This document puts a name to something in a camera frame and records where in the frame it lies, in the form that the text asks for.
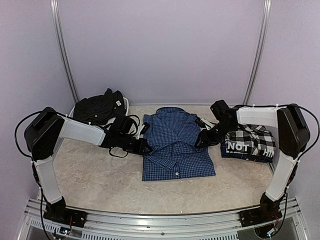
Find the marble-patterned surface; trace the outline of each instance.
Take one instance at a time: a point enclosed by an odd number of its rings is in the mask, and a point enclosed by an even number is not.
[[[162,106],[130,106],[143,119]],[[209,106],[177,106],[215,121]],[[259,204],[272,179],[267,164],[221,158],[209,148],[216,176],[142,182],[143,158],[109,156],[109,150],[65,139],[54,159],[57,181],[67,205],[108,212],[190,214]]]

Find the checkered fabric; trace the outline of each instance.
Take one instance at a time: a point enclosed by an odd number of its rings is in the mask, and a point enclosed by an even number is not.
[[[178,107],[163,107],[144,115],[150,124],[144,138],[153,148],[143,156],[142,181],[161,181],[216,175],[208,148],[195,149],[200,133],[197,115]]]
[[[272,163],[276,142],[264,126],[239,125],[237,131],[225,135],[221,144],[223,158],[238,158],[255,162]]]

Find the black garment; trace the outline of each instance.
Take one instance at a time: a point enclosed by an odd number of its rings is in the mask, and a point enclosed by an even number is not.
[[[112,93],[110,88],[104,95],[84,98],[74,107],[73,117],[92,125],[106,125],[108,120],[117,115],[126,114],[125,101],[120,91]]]

